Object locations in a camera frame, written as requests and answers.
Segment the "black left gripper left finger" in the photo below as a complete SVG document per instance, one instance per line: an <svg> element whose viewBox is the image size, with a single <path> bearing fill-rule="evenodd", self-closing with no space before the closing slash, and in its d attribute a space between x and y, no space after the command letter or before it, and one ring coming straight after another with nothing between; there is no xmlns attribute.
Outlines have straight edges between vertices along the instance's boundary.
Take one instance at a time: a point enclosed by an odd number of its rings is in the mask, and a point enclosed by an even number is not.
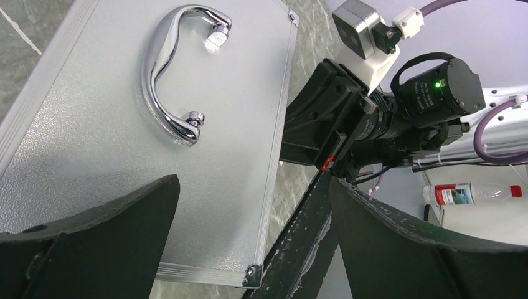
<svg viewBox="0 0 528 299"><path fill-rule="evenodd" d="M180 189L167 175L74 216L1 234L1 297L149 297Z"/></svg>

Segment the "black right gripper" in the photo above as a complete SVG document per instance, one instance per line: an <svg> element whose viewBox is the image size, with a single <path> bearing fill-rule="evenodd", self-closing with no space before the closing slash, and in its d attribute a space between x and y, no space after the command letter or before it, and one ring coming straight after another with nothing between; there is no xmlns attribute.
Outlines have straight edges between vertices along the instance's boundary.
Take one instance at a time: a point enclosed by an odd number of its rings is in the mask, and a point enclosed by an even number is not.
<svg viewBox="0 0 528 299"><path fill-rule="evenodd" d="M354 180L367 165L411 166L412 130L393 97L367 95L345 66L324 59L286 109L280 160Z"/></svg>

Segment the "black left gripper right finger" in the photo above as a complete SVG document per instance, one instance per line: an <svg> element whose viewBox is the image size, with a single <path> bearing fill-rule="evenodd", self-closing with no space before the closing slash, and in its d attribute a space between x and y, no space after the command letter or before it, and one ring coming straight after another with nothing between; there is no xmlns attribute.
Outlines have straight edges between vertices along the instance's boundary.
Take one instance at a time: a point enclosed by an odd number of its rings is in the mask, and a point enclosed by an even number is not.
<svg viewBox="0 0 528 299"><path fill-rule="evenodd" d="M331 179L332 223L354 298L526 298L527 247L417 219Z"/></svg>

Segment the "grey metal medicine case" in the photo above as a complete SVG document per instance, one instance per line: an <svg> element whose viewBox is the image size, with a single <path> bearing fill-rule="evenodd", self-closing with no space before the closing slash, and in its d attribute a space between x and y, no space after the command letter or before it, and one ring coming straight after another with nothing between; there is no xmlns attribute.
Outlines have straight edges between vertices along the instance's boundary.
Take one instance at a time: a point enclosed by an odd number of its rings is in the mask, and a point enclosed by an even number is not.
<svg viewBox="0 0 528 299"><path fill-rule="evenodd" d="M74 1L1 125L1 231L176 174L157 278L258 288L298 28L282 1Z"/></svg>

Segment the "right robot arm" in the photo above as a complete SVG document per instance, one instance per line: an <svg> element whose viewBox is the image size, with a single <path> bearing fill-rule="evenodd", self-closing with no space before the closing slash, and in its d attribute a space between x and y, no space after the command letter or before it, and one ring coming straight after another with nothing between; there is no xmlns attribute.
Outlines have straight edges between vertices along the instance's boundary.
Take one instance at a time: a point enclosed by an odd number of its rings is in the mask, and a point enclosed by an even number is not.
<svg viewBox="0 0 528 299"><path fill-rule="evenodd" d="M355 182L364 166L388 171L439 153L470 130L462 117L486 104L479 76L451 54L419 55L404 68L429 60L440 64L404 83L396 73L384 93L324 59L287 108L280 159Z"/></svg>

